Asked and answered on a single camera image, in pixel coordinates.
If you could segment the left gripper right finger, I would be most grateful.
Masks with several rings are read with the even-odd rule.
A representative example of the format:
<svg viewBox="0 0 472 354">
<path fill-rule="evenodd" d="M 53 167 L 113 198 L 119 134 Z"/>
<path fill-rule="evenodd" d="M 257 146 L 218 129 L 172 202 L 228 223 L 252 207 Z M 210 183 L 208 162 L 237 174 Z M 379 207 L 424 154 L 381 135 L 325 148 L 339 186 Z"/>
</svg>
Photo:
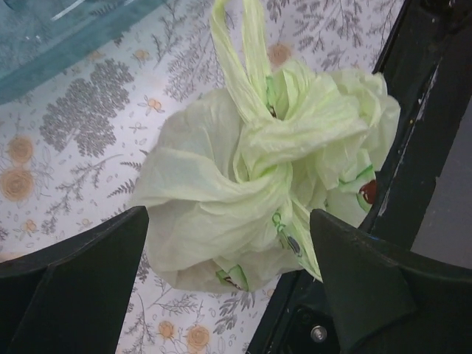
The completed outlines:
<svg viewBox="0 0 472 354">
<path fill-rule="evenodd" d="M 471 270 L 320 209 L 310 234 L 342 353 L 471 352 Z"/>
</svg>

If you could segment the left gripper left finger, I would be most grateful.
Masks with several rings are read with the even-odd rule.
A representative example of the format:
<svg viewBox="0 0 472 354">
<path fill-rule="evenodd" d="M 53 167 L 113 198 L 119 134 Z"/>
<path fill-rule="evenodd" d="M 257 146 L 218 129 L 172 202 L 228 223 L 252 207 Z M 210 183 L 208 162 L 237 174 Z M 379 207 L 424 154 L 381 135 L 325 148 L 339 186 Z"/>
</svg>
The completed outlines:
<svg viewBox="0 0 472 354">
<path fill-rule="evenodd" d="M 135 206 L 1 263 L 1 352 L 115 353 L 147 230 Z"/>
</svg>

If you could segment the light green plastic grocery bag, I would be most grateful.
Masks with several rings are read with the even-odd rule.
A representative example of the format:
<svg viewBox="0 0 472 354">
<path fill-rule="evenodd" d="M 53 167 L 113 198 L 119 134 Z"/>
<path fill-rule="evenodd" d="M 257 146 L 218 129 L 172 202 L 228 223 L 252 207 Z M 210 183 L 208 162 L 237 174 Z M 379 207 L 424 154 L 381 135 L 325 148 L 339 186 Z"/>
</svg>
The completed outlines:
<svg viewBox="0 0 472 354">
<path fill-rule="evenodd" d="M 251 292 L 299 269 L 320 280 L 310 212 L 362 223 L 400 106 L 382 74 L 274 69 L 258 1 L 243 3 L 242 54 L 224 1 L 210 25 L 225 86 L 166 119 L 133 191 L 149 265 L 185 291 Z"/>
</svg>

